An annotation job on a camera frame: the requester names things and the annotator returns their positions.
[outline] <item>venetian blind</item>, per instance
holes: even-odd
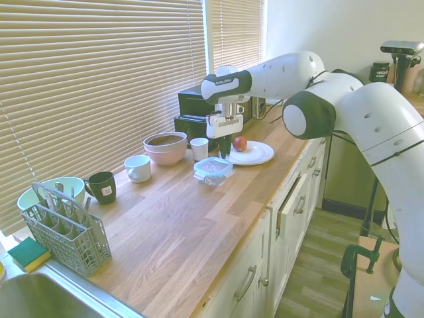
[[[200,0],[2,0],[0,229],[32,181],[123,169],[205,77]]]
[[[213,66],[244,70],[261,63],[265,46],[265,0],[211,0]]]

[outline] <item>mint green bowl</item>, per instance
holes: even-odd
[[[55,188],[54,185],[56,182],[60,182],[64,185],[64,193],[66,195],[71,196],[72,191],[71,189],[74,188],[74,194],[75,199],[83,203],[84,197],[85,197],[85,190],[84,190],[84,181],[77,177],[60,177],[60,178],[54,178],[51,180],[47,180],[42,182],[42,184]],[[19,198],[18,198],[18,208],[22,211],[32,207],[33,205],[37,204],[39,202],[37,195],[35,194],[34,190],[30,187],[28,190],[26,190]]]

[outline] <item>camera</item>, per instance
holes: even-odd
[[[380,47],[383,53],[417,55],[424,49],[422,42],[385,41]]]

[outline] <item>white cup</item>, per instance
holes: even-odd
[[[149,180],[152,175],[150,158],[143,154],[126,159],[124,166],[127,170],[128,177],[135,184]]]
[[[208,144],[209,144],[209,140],[207,140],[207,138],[194,138],[190,141],[194,160],[200,161],[207,158]]]

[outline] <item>food container lid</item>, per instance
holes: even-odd
[[[194,164],[195,177],[203,180],[205,177],[229,177],[234,173],[233,164],[228,160],[218,157],[203,159]]]

